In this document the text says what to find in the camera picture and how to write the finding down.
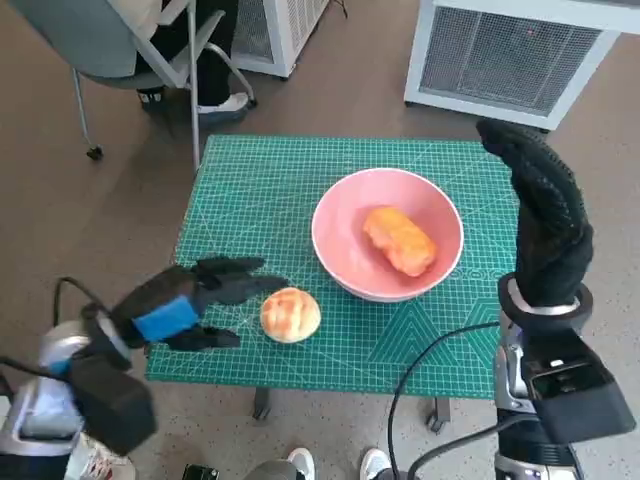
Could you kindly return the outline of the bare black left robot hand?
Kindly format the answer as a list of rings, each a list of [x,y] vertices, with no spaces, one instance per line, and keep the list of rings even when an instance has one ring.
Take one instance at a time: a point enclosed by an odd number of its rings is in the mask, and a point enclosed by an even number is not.
[[[237,334],[204,326],[201,318],[212,304],[240,305],[287,287],[283,277],[254,273],[264,263],[259,257],[214,256],[191,267],[172,265],[126,295],[109,318],[131,348],[155,342],[174,351],[236,348]]]

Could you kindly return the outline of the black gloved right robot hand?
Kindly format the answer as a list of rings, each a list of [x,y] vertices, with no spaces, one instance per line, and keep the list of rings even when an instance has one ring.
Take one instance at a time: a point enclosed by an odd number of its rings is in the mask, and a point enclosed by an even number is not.
[[[568,305],[593,259],[593,235],[573,171],[538,134],[507,122],[476,123],[484,149],[511,170],[519,202],[515,279],[532,307]]]

